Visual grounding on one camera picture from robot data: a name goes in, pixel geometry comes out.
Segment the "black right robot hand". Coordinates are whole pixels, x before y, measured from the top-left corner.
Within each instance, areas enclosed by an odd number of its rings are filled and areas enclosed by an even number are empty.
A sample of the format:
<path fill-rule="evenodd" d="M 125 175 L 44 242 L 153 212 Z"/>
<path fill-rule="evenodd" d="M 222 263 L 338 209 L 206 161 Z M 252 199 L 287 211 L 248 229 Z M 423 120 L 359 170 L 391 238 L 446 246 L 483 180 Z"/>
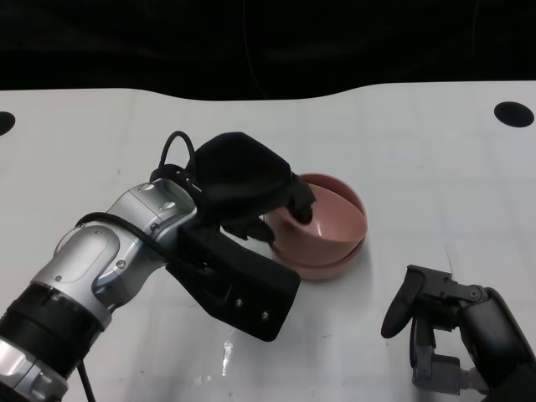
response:
<path fill-rule="evenodd" d="M 474 389 L 487 401 L 533 401 L 535 354 L 514 315 L 491 287 L 462 285 L 452 275 L 409 265 L 385 315 L 383 338 L 410 326 L 412 383 L 418 389 L 458 395 Z M 437 330 L 459 329 L 474 363 L 436 353 Z"/>

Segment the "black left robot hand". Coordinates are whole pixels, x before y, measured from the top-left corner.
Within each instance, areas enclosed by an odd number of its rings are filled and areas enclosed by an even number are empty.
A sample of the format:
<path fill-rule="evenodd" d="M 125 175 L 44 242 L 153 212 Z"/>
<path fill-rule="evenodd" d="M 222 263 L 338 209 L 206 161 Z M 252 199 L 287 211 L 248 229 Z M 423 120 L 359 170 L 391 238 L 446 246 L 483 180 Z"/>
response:
<path fill-rule="evenodd" d="M 275 241 L 262 216 L 284 208 L 312 222 L 316 198 L 288 162 L 243 132 L 220 134 L 190 157 L 188 177 L 201 190 L 224 231 L 247 240 Z"/>

